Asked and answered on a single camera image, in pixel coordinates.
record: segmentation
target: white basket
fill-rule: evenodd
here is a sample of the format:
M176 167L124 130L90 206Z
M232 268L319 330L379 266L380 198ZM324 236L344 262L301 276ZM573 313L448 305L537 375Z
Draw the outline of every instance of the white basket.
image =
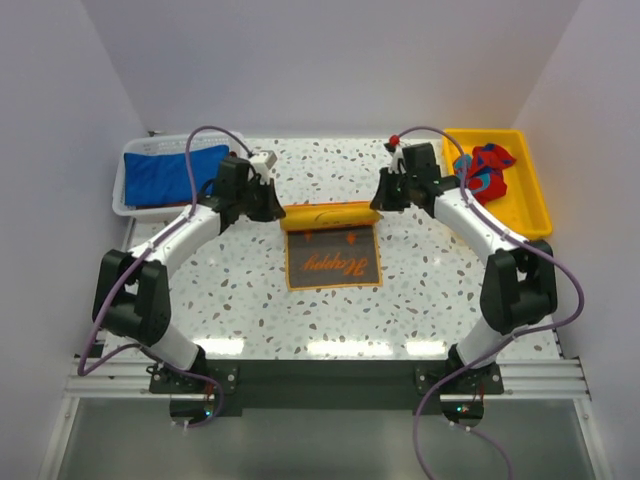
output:
M240 140L244 141L244 137L232 132ZM116 182L113 186L113 211L117 215L123 217L134 217L139 222L163 222L176 218L180 212L184 210L182 207L166 207L166 208L135 208L128 207L124 203L124 154L140 153L143 155L166 155L175 153L184 153L189 135L160 135L156 137L138 138L131 140L124 146L120 161L118 162L118 170L116 172ZM228 137L224 133L218 132L202 132L196 135L191 142L191 151L202 150L216 145L228 145L230 152L235 152L239 157L244 157L244 149L234 139Z

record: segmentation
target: blue towel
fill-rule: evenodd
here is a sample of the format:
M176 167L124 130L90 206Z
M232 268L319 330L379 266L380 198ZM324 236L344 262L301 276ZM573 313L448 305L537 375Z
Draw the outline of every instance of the blue towel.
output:
M229 154L229 147L217 145L191 152L196 188L218 174L218 165ZM131 207L150 207L191 200L191 188L184 153L174 155L124 154L124 203Z

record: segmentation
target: cable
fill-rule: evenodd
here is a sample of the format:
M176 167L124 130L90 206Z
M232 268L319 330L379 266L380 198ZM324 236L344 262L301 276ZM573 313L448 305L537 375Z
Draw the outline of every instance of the cable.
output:
M464 155L464 150L463 150L462 146L460 145L460 143L458 143L458 141L455 138L453 138L451 135L449 135L447 132L445 132L444 130L440 130L439 128L426 127L426 126L413 127L413 128L409 128L409 129L399 133L397 135L397 137L401 138L401 137L407 135L408 133L415 132L417 130L426 130L426 131L429 131L429 132L434 132L434 133L437 133L439 135L442 135L443 137L447 138L451 143L453 143L455 145L455 147L458 149L458 152L460 153L460 156ZM576 293L578 294L578 305L576 306L575 311L571 315L569 315L565 320L562 320L562 321L559 321L559 322L552 322L549 325L544 325L544 326L541 326L541 327L533 327L533 328L528 328L527 330L521 330L521 331L518 331L518 332L513 332L513 334L510 337L505 338L497 346L495 346L494 348L492 348L489 351L485 352L480 357L478 357L474 361L468 363L467 365L463 366L462 368L460 368L460 369L454 371L453 373L447 375L446 377L442 378L441 380L436 382L429 389L429 391L427 391L426 395L424 397L422 397L422 400L420 401L420 404L418 405L418 408L417 408L416 413L415 413L414 421L413 421L413 448L415 450L416 457L418 459L418 463L420 463L420 466L422 467L422 470L424 471L424 473L427 475L427 477L430 480L436 480L436 477L435 477L433 471L431 470L431 468L429 467L429 465L426 463L426 461L422 457L422 453L421 453L422 447L421 447L421 444L420 444L420 438L418 436L418 426L419 426L419 422L420 422L420 415L422 414L422 410L424 409L425 405L427 404L427 401L429 400L429 398L436 391L438 391L438 389L440 387L442 387L446 383L450 382L454 378L462 375L464 372L472 369L474 366L476 366L479 363L483 362L487 358L489 358L489 357L491 357L493 355L496 355L498 352L500 352L503 348L505 348L507 345L509 345L516 338L523 337L525 335L530 335L532 333L545 332L547 330L552 330L554 328L564 327L565 325L570 324L576 318L578 318L580 316L580 314L582 313L582 311L584 310L584 290L582 289L582 285L580 285L580 282L578 281L576 276L569 270L569 268L564 263L562 263L561 261L559 261L555 257L553 257L551 255L548 255L546 252L542 252L542 251L538 250L537 248L529 245L528 243L521 242L521 241L513 238L510 235L504 235L502 229L500 227L498 227L497 225L495 225L491 221L491 219L489 219L475 205L475 202L469 202L469 195L468 195L467 189L466 189L467 164L466 164L466 162L460 162L460 163L462 164L462 179L463 179L463 181L460 183L460 194L462 195L462 198L463 198L464 202L466 203L467 207L469 207L471 209L471 211L482 221L482 223L484 223L487 227L489 227L491 230L493 230L497 234L499 234L501 236L504 236L504 238L506 238L506 240L509 243L511 243L512 245L515 245L517 247L523 248L523 249L525 249L525 250L537 255L538 257L542 258L543 260L546 260L547 262L550 262L555 267L559 268L569 278L569 280L571 281L571 283L575 287ZM489 443L491 443L502 454L502 456L505 457L505 460L507 462L508 479L509 480L513 480L513 466L511 464L511 461L506 456L506 453L504 452L503 448L500 445L498 445L495 441L489 439L489 437L487 437L485 434L483 434L481 432L475 432L475 431L474 431L474 433L476 435L478 435L479 437L487 440Z
M111 287L111 290L109 290L109 293L107 293L107 296L104 299L104 302L102 302L102 305L100 306L100 310L98 310L98 314L96 315L96 318L95 318L95 320L93 322L93 327L91 328L91 331L89 332L89 336L87 337L87 341L85 342L84 349L82 351L82 354L80 355L80 360L78 362L78 370L77 370L78 376L84 377L86 375L89 375L91 372L95 371L96 369L98 369L99 367L104 365L107 361L109 361L110 359L112 359L113 357L118 355L120 352L122 352L124 350L128 350L130 348L138 348L143 353L145 353L148 357L150 357L152 359L155 358L149 352L145 351L145 349L140 344L138 344L138 343L128 343L128 344L125 344L125 345L122 345L122 346L116 348L114 351L112 351L112 352L108 353L107 355L105 355L104 357L100 358L95 363L93 363L90 367L87 368L87 360L89 359L89 352L91 351L91 347L93 346L94 342L96 341L96 337L98 335L98 332L100 331L100 328L102 327L102 323L104 322L104 319L105 319L105 317L107 315L107 312L108 312L109 308L111 307L111 304L113 303L113 300L115 299L115 297L118 294L118 292L124 287L125 283L129 279L129 277L133 274L133 272L135 272L138 269L138 267L140 267L142 262L145 261L145 259L151 254L151 252L153 252L162 242L164 242L167 239L167 237L169 237L171 234L173 234L176 230L178 230L180 227L182 227L185 223L187 223L189 221L189 219L191 219L191 217L193 217L193 215L196 212L197 201L198 201L198 192L196 190L196 180L195 180L195 177L193 175L193 168L192 168L192 165L191 165L191 142L193 141L193 138L198 133L202 132L203 130L215 130L215 131L222 132L222 133L228 135L229 137L234 139L236 142L238 142L238 144L247 152L247 155L249 157L253 156L253 152L251 152L249 147L242 140L240 140L236 135L234 135L233 133L231 133L230 131L228 131L228 130L226 130L224 128L207 125L207 126L196 128L193 132L191 132L191 134L187 138L187 142L186 142L186 145L185 145L185 152L184 152L184 154L185 154L185 163L186 163L186 166L187 166L187 175L189 177L189 185L191 187L191 209L189 210L189 212L188 212L186 217L182 217L178 222L176 222L170 228L168 228L162 235L160 235L158 238L156 238L156 240L151 244L151 246L148 247L147 249L145 249L142 252L142 254L138 258L136 258L134 260L134 262L129 266L129 268L127 268L122 273L122 275L120 275L118 280L116 280L116 282L113 284L113 286ZM218 415L218 413L222 409L222 404L223 404L223 399L224 399L224 393L222 392L222 387L220 386L220 384L218 382L216 382L213 378L206 377L204 375L197 375L195 373L191 373L191 372L187 372L187 371L184 371L184 370L180 370L179 368L176 368L173 365L169 365L168 363L164 363L164 365L169 370L173 370L174 372L180 373L182 375L186 375L188 377L191 377L191 378L194 378L194 379L197 379L197 380L208 382L208 383L210 383L212 385L217 386L217 388L218 388L218 392L220 394L220 402L218 403L218 408L216 408L214 414L208 416L202 422L199 422L199 423L196 423L196 424L193 424L193 425L189 425L189 427L195 427L195 426L199 426L199 425L202 425L204 423L207 423L212 418L214 418L215 416Z

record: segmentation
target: white wall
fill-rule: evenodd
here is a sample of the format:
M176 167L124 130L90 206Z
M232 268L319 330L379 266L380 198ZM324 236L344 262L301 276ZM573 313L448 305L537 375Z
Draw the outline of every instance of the white wall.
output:
M4 2L0 65L0 478L29 480L122 240L118 151L143 129L77 0Z
M555 223L582 279L579 354L617 478L640 478L640 3L584 0L518 117ZM558 316L574 298L565 282Z
M508 127L579 0L83 0L148 129Z

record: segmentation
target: yellow bin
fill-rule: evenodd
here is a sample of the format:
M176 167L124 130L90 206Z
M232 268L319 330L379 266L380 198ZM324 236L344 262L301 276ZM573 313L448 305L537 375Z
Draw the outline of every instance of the yellow bin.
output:
M529 240L551 235L551 218L544 203L527 142L521 131L463 128L450 128L445 131L455 138L468 154L471 154L473 147L484 146L487 143L495 143L506 148L516 159L515 165L503 170L507 193L504 197L487 203L485 208L511 230ZM453 175L453 162L459 157L458 149L445 138L442 150L447 171Z

